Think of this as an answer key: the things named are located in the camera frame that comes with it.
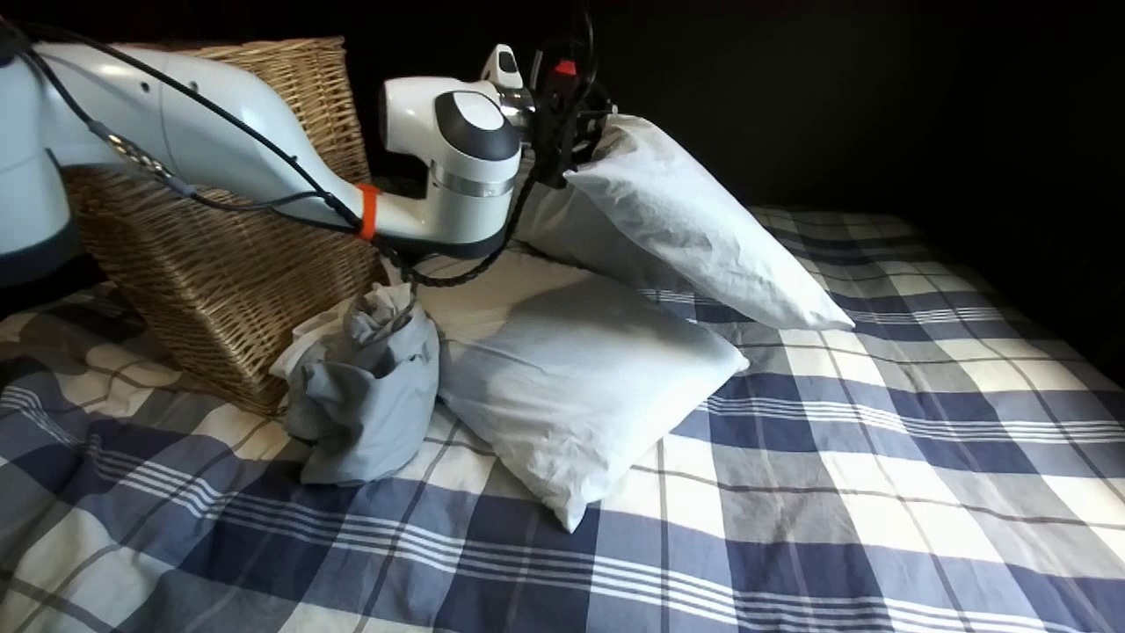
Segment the checkered bedspread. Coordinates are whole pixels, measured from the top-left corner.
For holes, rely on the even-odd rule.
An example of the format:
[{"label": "checkered bedspread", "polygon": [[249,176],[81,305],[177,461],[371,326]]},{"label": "checkered bedspread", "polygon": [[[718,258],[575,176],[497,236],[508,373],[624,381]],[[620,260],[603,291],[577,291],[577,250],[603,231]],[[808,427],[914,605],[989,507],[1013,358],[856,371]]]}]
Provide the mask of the checkered bedspread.
[{"label": "checkered bedspread", "polygon": [[858,332],[694,294],[750,373],[559,523],[447,416],[295,485],[106,291],[0,325],[0,631],[1125,631],[1125,399],[904,223],[759,223]]}]

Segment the bed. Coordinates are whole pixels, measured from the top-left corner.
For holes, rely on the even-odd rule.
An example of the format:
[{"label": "bed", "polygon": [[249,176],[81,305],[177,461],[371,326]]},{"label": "bed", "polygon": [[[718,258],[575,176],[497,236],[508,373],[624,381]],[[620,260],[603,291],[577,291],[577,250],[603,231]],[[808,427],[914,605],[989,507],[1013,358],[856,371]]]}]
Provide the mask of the bed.
[{"label": "bed", "polygon": [[757,209],[856,332],[750,358],[569,533],[450,410],[299,485],[112,286],[0,325],[0,631],[1121,631],[1125,399],[892,213]]}]

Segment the pillowcase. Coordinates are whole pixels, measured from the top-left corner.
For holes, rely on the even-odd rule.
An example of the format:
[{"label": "pillowcase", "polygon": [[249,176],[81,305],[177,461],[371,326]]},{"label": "pillowcase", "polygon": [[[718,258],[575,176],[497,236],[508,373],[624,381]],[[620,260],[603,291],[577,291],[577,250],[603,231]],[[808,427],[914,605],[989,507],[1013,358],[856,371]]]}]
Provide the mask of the pillowcase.
[{"label": "pillowcase", "polygon": [[684,278],[768,326],[856,326],[822,286],[652,120],[610,115],[596,158],[568,174],[568,183],[527,199],[516,236],[530,250],[627,286]]},{"label": "pillowcase", "polygon": [[568,530],[746,371],[711,326],[521,250],[469,286],[423,290],[418,304],[442,338],[440,400]]}]

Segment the crumpled towel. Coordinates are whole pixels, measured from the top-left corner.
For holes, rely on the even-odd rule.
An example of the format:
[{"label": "crumpled towel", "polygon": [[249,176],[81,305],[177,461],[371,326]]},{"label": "crumpled towel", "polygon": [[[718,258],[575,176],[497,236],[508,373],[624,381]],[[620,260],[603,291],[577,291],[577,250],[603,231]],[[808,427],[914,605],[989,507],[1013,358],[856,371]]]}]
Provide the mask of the crumpled towel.
[{"label": "crumpled towel", "polygon": [[440,338],[412,290],[377,286],[293,334],[271,373],[288,385],[284,430],[313,442],[304,483],[363,485],[412,465],[440,386]]}]

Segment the blue plaid bedsheet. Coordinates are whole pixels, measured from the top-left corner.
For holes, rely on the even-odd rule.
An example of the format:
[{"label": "blue plaid bedsheet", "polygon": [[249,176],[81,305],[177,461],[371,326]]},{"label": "blue plaid bedsheet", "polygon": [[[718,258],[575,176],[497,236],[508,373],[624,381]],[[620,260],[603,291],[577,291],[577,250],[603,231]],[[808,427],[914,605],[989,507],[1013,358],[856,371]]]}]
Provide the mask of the blue plaid bedsheet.
[{"label": "blue plaid bedsheet", "polygon": [[886,213],[757,212],[858,332],[750,371],[568,533],[450,416],[295,485],[112,291],[0,325],[0,631],[1125,631],[1125,399]]}]

